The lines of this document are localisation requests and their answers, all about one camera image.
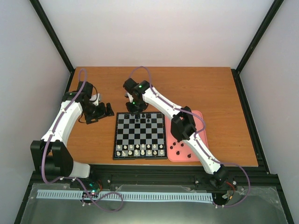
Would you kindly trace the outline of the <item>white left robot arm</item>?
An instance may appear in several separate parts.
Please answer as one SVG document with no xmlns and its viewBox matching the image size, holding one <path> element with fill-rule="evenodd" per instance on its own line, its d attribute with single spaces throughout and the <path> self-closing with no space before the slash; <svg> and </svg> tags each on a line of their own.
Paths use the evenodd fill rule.
<svg viewBox="0 0 299 224">
<path fill-rule="evenodd" d="M 110 103 L 100 101 L 95 87 L 80 81 L 76 91 L 66 92 L 62 97 L 59 112 L 47 133 L 30 145 L 30 151 L 36 172 L 43 179 L 48 175 L 58 178 L 78 177 L 87 188 L 96 185 L 97 176 L 90 172 L 91 166 L 74 161 L 67 149 L 68 138 L 77 121 L 85 119 L 85 124 L 98 122 L 105 117 L 114 116 Z"/>
</svg>

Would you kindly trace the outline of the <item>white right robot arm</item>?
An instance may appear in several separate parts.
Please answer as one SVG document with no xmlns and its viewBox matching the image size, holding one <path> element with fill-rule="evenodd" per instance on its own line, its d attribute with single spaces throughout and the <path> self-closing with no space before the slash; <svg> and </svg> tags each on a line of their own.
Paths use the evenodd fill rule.
<svg viewBox="0 0 299 224">
<path fill-rule="evenodd" d="M 211 186 L 215 189 L 223 186 L 228 178 L 228 170 L 216 159 L 201 139 L 199 133 L 204 128 L 198 130 L 194 120 L 194 118 L 198 118 L 205 125 L 201 117 L 192 113 L 188 106 L 181 107 L 171 102 L 148 81 L 137 83 L 129 78 L 124 82 L 123 88 L 129 98 L 126 107 L 130 113 L 143 112 L 148 105 L 158 109 L 171 121 L 172 136 L 177 141 L 186 144 L 199 158 L 205 172 L 211 176 L 209 181 Z"/>
</svg>

